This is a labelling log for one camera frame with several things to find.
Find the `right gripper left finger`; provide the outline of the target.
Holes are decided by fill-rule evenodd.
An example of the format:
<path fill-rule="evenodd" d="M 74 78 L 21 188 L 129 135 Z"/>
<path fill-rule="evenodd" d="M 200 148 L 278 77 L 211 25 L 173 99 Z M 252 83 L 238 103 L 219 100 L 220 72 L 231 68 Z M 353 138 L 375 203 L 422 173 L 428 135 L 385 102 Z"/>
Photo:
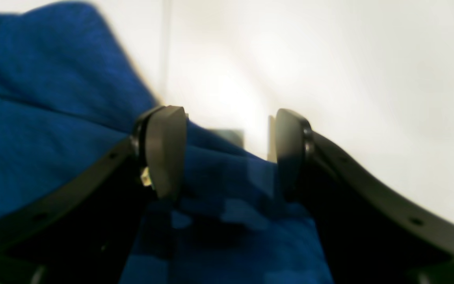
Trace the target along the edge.
<path fill-rule="evenodd" d="M 0 218 L 0 284 L 116 284 L 147 207 L 184 176 L 184 108 L 143 113 L 132 134 L 63 187 Z"/>

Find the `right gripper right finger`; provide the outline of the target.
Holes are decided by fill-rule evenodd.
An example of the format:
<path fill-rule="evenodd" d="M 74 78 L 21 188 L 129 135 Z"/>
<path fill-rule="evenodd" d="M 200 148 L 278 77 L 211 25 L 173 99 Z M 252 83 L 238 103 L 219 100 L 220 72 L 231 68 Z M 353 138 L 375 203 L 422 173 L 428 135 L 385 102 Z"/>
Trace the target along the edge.
<path fill-rule="evenodd" d="M 275 118 L 283 196 L 313 217 L 337 284 L 454 284 L 454 224 L 398 194 L 299 113 Z"/>

